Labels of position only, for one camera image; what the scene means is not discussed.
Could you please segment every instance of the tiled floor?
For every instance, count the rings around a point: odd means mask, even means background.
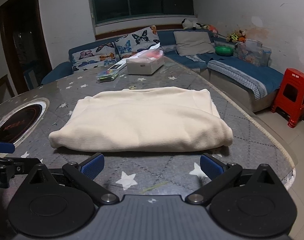
[[[295,240],[304,240],[304,122],[292,129],[277,113],[263,111],[257,113],[257,116],[282,137],[297,156],[296,178],[289,193],[297,206],[298,216],[290,236]]]

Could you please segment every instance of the stuffed animal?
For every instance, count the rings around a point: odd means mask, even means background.
[[[237,43],[239,42],[245,42],[246,39],[246,33],[245,31],[242,30],[236,30],[234,33],[232,34],[228,34],[227,35],[227,42],[233,42],[233,43]]]
[[[200,23],[197,23],[196,21],[191,22],[188,19],[184,19],[182,21],[182,26],[183,26],[184,30],[186,30],[186,29],[200,30],[200,29],[203,28],[204,25],[200,24]]]
[[[203,27],[204,29],[206,29],[206,30],[209,30],[209,31],[211,31],[211,32],[213,32],[213,34],[214,34],[214,37],[218,37],[218,29],[217,28],[215,28],[213,25],[205,25],[204,27]]]

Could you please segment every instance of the tissue box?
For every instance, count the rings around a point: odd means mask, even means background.
[[[164,65],[163,51],[149,49],[126,59],[128,73],[132,75],[152,75]]]

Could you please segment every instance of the door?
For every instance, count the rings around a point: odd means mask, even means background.
[[[43,36],[39,0],[8,0],[1,5],[0,33],[18,94],[38,87],[52,70]]]

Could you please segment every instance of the cream fleece blanket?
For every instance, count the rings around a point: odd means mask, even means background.
[[[86,152],[191,152],[232,144],[207,89],[177,87],[101,92],[80,99],[50,133],[53,148]]]

